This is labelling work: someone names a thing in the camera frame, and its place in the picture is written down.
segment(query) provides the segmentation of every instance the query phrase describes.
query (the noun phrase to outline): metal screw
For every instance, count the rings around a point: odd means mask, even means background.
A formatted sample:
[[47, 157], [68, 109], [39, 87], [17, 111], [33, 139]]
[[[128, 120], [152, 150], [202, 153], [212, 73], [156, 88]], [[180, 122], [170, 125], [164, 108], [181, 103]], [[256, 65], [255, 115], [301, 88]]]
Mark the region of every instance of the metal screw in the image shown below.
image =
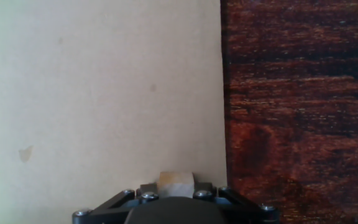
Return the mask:
[[211, 193], [211, 192], [208, 192], [208, 191], [206, 191], [206, 190], [199, 190], [199, 191], [197, 191], [197, 192], [195, 193], [195, 195], [196, 195], [197, 197], [206, 197], [206, 196], [212, 195], [212, 193]]
[[154, 192], [146, 192], [142, 194], [142, 198], [144, 199], [153, 199], [157, 197], [157, 195]]
[[130, 194], [130, 193], [134, 193], [135, 191], [132, 190], [132, 189], [125, 189], [125, 190], [123, 190], [123, 192], [124, 192], [125, 194]]
[[78, 211], [75, 212], [75, 215], [77, 216], [83, 216], [83, 215], [87, 215], [89, 213], [92, 212], [92, 209], [89, 209], [89, 208], [83, 208], [83, 209], [80, 209]]
[[230, 187], [228, 186], [220, 187], [219, 190], [230, 190]]
[[260, 208], [263, 209], [263, 210], [265, 210], [265, 211], [267, 211], [267, 212], [269, 212], [269, 211], [274, 211], [274, 210], [276, 209], [276, 208], [273, 207], [273, 206], [264, 205], [264, 204], [262, 204], [262, 205], [260, 206]]

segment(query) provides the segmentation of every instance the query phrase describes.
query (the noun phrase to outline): cream wall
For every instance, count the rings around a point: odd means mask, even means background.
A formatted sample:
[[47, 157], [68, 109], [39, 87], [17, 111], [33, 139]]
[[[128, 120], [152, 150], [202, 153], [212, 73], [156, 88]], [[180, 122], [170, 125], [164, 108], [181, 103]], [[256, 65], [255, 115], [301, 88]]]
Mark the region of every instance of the cream wall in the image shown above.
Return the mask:
[[226, 183], [219, 0], [0, 0], [0, 223], [163, 170]]

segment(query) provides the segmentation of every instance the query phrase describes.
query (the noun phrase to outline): small wooden block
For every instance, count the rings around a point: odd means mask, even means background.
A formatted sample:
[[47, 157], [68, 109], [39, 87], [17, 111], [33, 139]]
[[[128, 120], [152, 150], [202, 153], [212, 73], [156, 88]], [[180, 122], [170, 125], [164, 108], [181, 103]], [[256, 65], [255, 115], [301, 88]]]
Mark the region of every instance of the small wooden block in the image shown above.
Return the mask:
[[194, 177], [191, 172], [161, 172], [157, 183], [160, 198], [193, 197]]

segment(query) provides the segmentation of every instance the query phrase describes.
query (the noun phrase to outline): black plastic part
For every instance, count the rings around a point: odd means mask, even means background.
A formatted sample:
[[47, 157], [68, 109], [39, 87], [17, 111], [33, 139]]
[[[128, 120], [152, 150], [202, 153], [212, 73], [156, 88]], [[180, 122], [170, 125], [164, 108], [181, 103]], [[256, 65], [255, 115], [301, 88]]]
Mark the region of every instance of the black plastic part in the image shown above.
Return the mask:
[[88, 215], [73, 214], [73, 224], [123, 224], [132, 208], [114, 208], [93, 211]]
[[140, 205], [128, 215], [126, 224], [226, 224], [211, 202], [186, 197], [169, 197]]
[[242, 205], [250, 211], [262, 212], [262, 209], [259, 207], [258, 204], [242, 196], [241, 194], [231, 190], [230, 188], [219, 189], [219, 197], [226, 198], [233, 205]]
[[125, 222], [132, 207], [121, 206], [134, 200], [134, 198], [135, 192], [122, 191], [87, 215], [78, 216], [76, 213], [73, 213], [73, 224], [122, 224]]
[[93, 212], [110, 208], [119, 208], [124, 203], [133, 199], [135, 199], [135, 192], [126, 193], [125, 191], [122, 191], [119, 192], [116, 196], [110, 198], [107, 202], [104, 202], [99, 207], [95, 208]]
[[[210, 183], [197, 183], [195, 190], [214, 191]], [[153, 192], [154, 197], [142, 198], [140, 193]], [[135, 192], [123, 191], [87, 215], [72, 215], [73, 224], [146, 224], [146, 223], [248, 223], [279, 224], [280, 212], [263, 207], [227, 188], [219, 189], [219, 197], [169, 197], [158, 199], [157, 185], [141, 185]]]

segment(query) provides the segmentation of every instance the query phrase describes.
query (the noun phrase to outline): wooden panel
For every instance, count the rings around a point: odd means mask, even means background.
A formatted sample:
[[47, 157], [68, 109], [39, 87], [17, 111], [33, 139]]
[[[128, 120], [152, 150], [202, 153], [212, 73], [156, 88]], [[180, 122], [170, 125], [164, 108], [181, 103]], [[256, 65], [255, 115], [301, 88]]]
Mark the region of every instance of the wooden panel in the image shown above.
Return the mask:
[[358, 0], [222, 1], [229, 184], [358, 223]]

